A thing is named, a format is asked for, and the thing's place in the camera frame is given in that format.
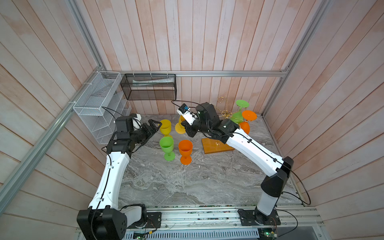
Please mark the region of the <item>green wine glass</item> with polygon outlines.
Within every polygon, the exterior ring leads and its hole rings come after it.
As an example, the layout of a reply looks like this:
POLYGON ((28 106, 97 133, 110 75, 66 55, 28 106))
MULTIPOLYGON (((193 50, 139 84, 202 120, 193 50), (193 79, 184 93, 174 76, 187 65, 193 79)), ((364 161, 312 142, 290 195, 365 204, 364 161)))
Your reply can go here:
POLYGON ((160 146, 162 151, 165 153, 164 158, 166 161, 173 161, 175 159, 174 153, 174 140, 171 137, 163 137, 160 140, 160 146))
POLYGON ((233 112, 230 120, 236 124, 240 124, 244 121, 242 112, 246 110, 250 104, 245 100, 237 100, 236 105, 238 106, 238 109, 233 112))

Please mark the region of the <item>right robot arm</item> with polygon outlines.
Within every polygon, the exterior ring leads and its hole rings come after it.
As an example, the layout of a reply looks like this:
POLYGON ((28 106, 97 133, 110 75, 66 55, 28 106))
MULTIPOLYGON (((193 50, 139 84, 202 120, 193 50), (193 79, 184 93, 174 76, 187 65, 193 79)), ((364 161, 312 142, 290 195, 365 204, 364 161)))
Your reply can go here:
POLYGON ((266 174, 261 184, 263 193, 255 208, 255 221, 259 225, 266 225, 273 216, 273 210, 288 181, 293 159, 272 153, 230 119, 220 120, 212 104, 197 104, 195 109, 196 113, 186 104, 182 104, 177 110, 184 118, 182 126, 189 137, 194 137, 198 132, 209 135, 211 139, 241 152, 266 174))

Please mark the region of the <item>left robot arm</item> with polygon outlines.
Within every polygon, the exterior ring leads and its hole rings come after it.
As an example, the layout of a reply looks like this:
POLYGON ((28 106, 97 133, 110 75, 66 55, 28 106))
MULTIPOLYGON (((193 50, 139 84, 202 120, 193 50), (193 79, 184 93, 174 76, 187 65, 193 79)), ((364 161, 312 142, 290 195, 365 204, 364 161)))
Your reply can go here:
POLYGON ((128 227, 144 228, 147 210, 144 204, 118 206, 123 175, 132 153, 158 132, 162 123, 141 123, 139 114, 119 117, 116 131, 106 146, 107 161, 97 192, 86 210, 80 210, 77 223, 87 240, 121 240, 128 227))

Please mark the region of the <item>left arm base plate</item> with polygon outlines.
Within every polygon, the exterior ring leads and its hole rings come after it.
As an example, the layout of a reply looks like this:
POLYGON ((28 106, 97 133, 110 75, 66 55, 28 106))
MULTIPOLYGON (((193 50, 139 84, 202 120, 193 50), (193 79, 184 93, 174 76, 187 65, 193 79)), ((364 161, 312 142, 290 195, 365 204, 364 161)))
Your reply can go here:
POLYGON ((161 212, 150 212, 147 213, 146 220, 145 221, 138 221, 136 223, 131 224, 127 227, 127 229, 145 229, 145 228, 152 228, 152 229, 159 229, 161 227, 162 223, 162 213, 161 212))

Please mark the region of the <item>orange wine glass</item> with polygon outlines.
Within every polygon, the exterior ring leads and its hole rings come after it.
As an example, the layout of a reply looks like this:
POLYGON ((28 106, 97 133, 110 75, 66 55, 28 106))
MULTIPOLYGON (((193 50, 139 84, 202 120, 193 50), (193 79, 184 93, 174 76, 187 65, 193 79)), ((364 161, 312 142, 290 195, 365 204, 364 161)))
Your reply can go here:
POLYGON ((243 121, 239 123, 240 128, 248 135, 250 133, 250 124, 258 118, 257 114, 253 111, 245 110, 242 112, 243 121))
POLYGON ((189 165, 192 162, 191 153, 193 150, 193 144, 189 140, 183 140, 179 143, 179 152, 181 154, 181 163, 183 165, 189 165))

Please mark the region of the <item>yellow wine glass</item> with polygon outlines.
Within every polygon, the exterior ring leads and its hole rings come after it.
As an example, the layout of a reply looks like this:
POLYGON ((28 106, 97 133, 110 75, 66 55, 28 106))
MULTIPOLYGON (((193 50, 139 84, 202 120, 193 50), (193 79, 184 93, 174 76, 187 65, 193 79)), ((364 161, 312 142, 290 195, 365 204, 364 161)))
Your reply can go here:
POLYGON ((170 135, 172 131, 172 123, 170 120, 161 120, 161 127, 160 127, 160 132, 165 136, 165 137, 172 137, 170 135))
POLYGON ((175 125, 175 130, 178 134, 185 134, 186 133, 186 129, 185 127, 182 125, 182 122, 184 121, 184 117, 183 116, 180 116, 179 117, 179 122, 175 125))

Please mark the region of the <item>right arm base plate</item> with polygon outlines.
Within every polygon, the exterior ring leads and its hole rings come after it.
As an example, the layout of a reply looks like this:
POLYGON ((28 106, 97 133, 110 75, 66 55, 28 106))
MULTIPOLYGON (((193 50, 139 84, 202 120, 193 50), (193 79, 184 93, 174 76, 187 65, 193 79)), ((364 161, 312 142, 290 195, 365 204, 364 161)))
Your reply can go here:
POLYGON ((244 210, 238 209, 242 226, 279 226, 280 217, 276 209, 273 209, 269 216, 260 213, 257 209, 244 210))

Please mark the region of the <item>orange wooden rack base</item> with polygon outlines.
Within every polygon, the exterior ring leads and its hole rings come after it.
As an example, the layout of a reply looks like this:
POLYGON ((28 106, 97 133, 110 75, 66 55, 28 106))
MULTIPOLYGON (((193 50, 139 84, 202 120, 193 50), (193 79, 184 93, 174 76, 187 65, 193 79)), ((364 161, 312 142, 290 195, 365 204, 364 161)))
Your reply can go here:
POLYGON ((234 148, 230 147, 229 145, 223 144, 221 141, 212 140, 209 138, 202 139, 202 144, 203 144, 204 153, 206 155, 235 150, 234 148))

